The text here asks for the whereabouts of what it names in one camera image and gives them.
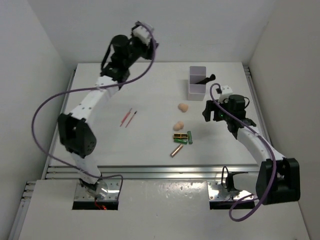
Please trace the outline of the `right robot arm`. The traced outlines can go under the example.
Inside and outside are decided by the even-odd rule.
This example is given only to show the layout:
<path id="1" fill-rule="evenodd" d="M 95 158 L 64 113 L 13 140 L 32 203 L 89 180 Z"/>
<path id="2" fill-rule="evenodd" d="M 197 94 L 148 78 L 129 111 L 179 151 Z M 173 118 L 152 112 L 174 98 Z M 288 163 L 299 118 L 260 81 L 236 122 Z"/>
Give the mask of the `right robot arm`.
<path id="1" fill-rule="evenodd" d="M 220 103 L 207 100 L 202 115 L 206 122 L 226 122 L 228 131 L 248 150 L 259 166 L 257 175 L 228 173 L 225 187 L 229 192 L 251 192 L 257 195 L 263 205 L 297 202 L 300 199 L 298 161 L 279 153 L 259 133 L 256 123 L 246 117 L 244 96 L 232 94 Z"/>

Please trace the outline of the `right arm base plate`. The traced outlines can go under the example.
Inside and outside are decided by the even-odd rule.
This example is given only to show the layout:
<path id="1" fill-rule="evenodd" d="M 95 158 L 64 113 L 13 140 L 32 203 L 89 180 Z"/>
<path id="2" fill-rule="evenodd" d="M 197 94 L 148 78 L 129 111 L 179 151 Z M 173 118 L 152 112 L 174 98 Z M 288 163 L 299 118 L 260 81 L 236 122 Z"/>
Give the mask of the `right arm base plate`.
<path id="1" fill-rule="evenodd" d="M 243 200 L 252 200 L 255 196 L 246 190 L 241 191 L 228 191 L 225 189 L 221 181 L 209 180 L 207 181 L 208 198 L 211 202 L 230 202 L 238 201 L 239 199 L 247 196 Z"/>

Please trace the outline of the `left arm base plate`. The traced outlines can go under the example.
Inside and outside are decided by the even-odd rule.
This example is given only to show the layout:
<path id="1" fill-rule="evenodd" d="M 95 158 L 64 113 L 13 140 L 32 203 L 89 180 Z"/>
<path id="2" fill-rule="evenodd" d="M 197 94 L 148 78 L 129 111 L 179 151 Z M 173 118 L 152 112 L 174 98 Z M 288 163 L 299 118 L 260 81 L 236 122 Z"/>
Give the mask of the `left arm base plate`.
<path id="1" fill-rule="evenodd" d="M 118 199 L 120 192 L 120 182 L 105 180 L 97 182 L 96 185 L 85 185 L 78 183 L 75 188 L 74 200 L 78 202 L 114 202 Z"/>

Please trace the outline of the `pink makeup pencil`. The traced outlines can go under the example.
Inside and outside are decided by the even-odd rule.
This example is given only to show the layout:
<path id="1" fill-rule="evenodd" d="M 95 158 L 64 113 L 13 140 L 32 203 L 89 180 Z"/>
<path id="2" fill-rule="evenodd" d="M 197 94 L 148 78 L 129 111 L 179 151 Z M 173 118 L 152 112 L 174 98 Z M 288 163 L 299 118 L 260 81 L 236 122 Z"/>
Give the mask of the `pink makeup pencil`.
<path id="1" fill-rule="evenodd" d="M 122 127 L 122 125 L 125 123 L 126 119 L 128 118 L 128 116 L 131 114 L 132 108 L 130 108 L 130 110 L 126 113 L 126 115 L 123 117 L 121 123 L 120 123 L 120 127 Z"/>

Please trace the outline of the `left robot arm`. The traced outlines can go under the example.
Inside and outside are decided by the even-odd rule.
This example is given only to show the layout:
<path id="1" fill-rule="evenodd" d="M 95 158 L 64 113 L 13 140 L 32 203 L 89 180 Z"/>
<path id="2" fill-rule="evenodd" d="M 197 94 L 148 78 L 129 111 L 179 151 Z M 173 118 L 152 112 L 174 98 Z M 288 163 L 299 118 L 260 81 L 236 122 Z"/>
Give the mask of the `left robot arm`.
<path id="1" fill-rule="evenodd" d="M 94 191 L 102 174 L 92 158 L 97 138 L 92 130 L 95 114 L 128 82 L 129 68 L 139 59 L 153 61 L 158 43 L 150 35 L 116 35 L 101 62 L 100 75 L 84 99 L 69 113 L 59 115 L 60 143 L 70 153 L 83 186 Z"/>

